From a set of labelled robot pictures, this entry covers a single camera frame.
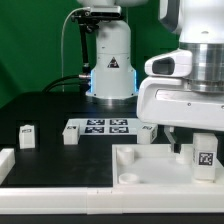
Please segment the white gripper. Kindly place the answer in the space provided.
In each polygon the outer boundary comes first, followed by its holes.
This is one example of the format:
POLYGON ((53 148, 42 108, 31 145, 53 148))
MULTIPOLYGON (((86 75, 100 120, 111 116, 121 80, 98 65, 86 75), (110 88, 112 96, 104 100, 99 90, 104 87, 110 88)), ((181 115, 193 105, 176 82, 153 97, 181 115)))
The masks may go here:
POLYGON ((181 152, 175 127, 224 131, 224 94, 197 93, 177 78, 147 77, 140 85, 137 117, 165 125, 173 153, 181 152))

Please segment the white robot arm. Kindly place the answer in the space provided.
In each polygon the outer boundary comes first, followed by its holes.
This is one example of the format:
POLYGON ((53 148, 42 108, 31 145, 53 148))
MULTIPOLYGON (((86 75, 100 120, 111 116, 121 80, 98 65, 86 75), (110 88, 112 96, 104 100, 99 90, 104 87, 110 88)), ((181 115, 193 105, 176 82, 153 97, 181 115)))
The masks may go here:
POLYGON ((156 0, 158 16, 136 44, 147 77, 144 122, 224 131, 224 0, 156 0))

